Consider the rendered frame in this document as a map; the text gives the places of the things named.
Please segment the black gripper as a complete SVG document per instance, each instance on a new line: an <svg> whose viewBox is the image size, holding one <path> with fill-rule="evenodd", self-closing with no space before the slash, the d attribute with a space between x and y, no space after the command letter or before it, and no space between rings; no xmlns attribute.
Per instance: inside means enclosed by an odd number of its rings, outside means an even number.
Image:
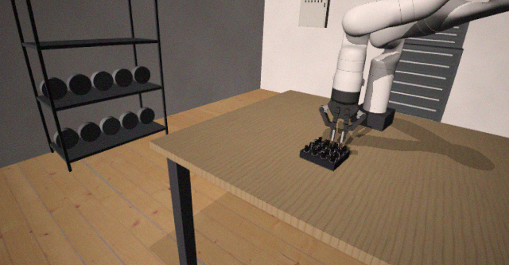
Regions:
<svg viewBox="0 0 509 265"><path fill-rule="evenodd" d="M361 92L361 91L360 91ZM331 128L330 139L334 141L336 134L336 123L338 119L344 120L344 126L340 136L340 143L345 141L348 131L354 131L365 119L366 113L359 109L359 96L360 92L343 92L332 88L331 99L327 105L321 105L319 111L324 120L324 124ZM343 103L341 103L343 102ZM328 117L328 108L333 115L332 122ZM348 125L348 120L355 114L357 119L353 122L354 125Z"/></svg>

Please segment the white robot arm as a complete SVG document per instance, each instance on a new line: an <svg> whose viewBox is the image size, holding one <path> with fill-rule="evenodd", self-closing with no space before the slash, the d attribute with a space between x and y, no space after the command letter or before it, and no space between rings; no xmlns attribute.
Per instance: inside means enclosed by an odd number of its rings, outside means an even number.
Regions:
<svg viewBox="0 0 509 265"><path fill-rule="evenodd" d="M370 40L384 51L371 60L363 109L385 113L406 38L428 36L507 11L509 0L381 0L353 7L342 20L344 35L332 87L361 91Z"/></svg>

